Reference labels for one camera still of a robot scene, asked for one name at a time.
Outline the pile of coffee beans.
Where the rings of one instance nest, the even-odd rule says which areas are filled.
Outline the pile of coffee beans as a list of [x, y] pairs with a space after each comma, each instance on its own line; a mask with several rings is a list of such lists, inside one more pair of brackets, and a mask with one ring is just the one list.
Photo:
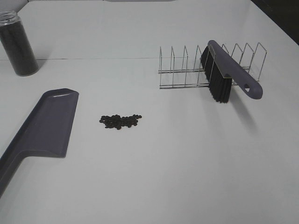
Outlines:
[[101, 116], [99, 122], [105, 125], [105, 128], [112, 129], [116, 128], [117, 130], [122, 129], [122, 127], [131, 128], [132, 126], [136, 126], [138, 124], [138, 120], [141, 119], [142, 116], [138, 114], [133, 114], [132, 116], [120, 116], [118, 114], [112, 116]]

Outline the purple brush with black bristles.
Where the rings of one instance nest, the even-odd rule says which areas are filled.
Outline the purple brush with black bristles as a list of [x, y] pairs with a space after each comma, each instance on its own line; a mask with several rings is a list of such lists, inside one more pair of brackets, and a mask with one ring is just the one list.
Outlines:
[[209, 81], [208, 88], [213, 99], [227, 103], [230, 97], [232, 82], [252, 99], [261, 99], [261, 85], [240, 66], [216, 41], [209, 40], [204, 49], [200, 63]]

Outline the purple plastic dustpan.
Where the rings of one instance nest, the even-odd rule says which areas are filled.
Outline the purple plastic dustpan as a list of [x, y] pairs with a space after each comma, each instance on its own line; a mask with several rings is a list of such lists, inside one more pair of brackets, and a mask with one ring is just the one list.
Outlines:
[[78, 97], [77, 91], [68, 88], [40, 97], [0, 159], [1, 193], [25, 158], [66, 156]]

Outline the glass jar of coffee beans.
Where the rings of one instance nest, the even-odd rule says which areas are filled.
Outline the glass jar of coffee beans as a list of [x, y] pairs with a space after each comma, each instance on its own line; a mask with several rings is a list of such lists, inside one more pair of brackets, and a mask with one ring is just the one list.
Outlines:
[[17, 75], [25, 77], [38, 71], [23, 23], [14, 10], [0, 13], [0, 41]]

